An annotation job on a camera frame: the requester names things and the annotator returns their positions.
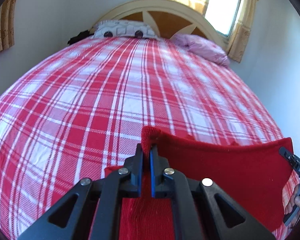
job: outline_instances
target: ribbed red fabric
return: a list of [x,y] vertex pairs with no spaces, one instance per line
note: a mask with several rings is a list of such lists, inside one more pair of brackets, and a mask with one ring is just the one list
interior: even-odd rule
[[[174,240],[169,199],[151,198],[149,153],[158,146],[159,155],[188,178],[211,178],[270,232],[282,224],[282,189],[292,173],[279,148],[293,152],[291,138],[253,146],[218,146],[178,138],[157,128],[142,130],[144,158],[142,194],[122,202],[120,240]],[[119,167],[106,168],[106,174]]]

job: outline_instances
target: red and white plaid fabric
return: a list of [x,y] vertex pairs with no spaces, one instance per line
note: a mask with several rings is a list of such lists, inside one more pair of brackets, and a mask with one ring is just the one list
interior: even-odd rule
[[[0,228],[16,239],[80,178],[104,176],[152,125],[229,145],[282,134],[230,69],[170,41],[88,38],[47,58],[0,97]],[[283,189],[287,204],[298,177]],[[274,232],[284,239],[287,228]]]

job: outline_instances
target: open window pane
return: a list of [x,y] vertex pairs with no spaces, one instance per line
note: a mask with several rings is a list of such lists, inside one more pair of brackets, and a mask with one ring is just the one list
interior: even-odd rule
[[224,35],[229,35],[239,0],[209,0],[205,18]]

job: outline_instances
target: red knit fabric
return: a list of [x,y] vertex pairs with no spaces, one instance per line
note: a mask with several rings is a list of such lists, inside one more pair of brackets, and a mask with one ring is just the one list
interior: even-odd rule
[[[188,178],[211,178],[270,232],[279,228],[284,216],[282,189],[292,168],[279,155],[284,146],[293,152],[291,138],[253,146],[218,146],[178,138],[154,127],[142,130],[145,153],[141,198],[123,199],[120,240],[174,239],[169,199],[151,198],[149,153],[158,146],[159,155]],[[106,168],[106,174],[118,167]]]

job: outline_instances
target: silver screw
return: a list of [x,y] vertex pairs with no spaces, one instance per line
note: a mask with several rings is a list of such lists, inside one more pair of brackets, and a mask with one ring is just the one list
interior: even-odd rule
[[87,185],[89,185],[90,183],[91,183],[91,179],[89,179],[89,178],[84,178],[84,179],[80,180],[80,184],[81,184],[82,186],[87,186]]
[[173,168],[165,168],[164,173],[166,175],[172,175],[172,174],[174,174],[174,169]]
[[129,170],[127,168],[120,168],[118,170],[118,172],[120,175],[124,175],[124,174],[127,174],[129,172]]
[[201,181],[201,183],[206,187],[210,187],[213,184],[213,181],[212,179],[205,178]]

